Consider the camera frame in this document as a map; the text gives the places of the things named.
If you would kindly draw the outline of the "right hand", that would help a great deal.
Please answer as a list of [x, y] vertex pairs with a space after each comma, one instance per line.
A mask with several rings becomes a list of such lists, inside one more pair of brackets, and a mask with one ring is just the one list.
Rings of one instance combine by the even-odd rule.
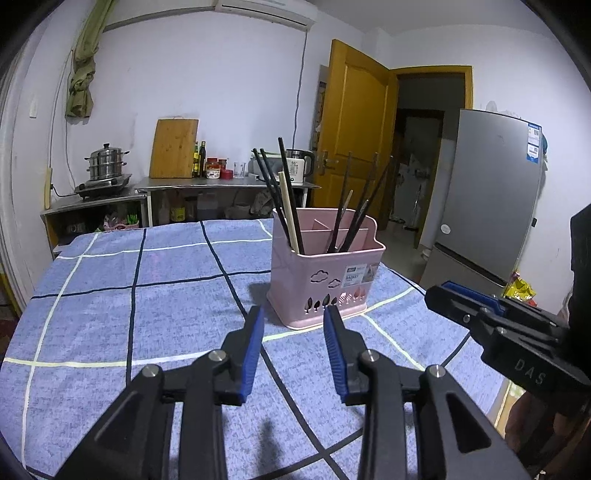
[[505, 441], [532, 478], [590, 478], [589, 411], [566, 417], [526, 392], [510, 411]]

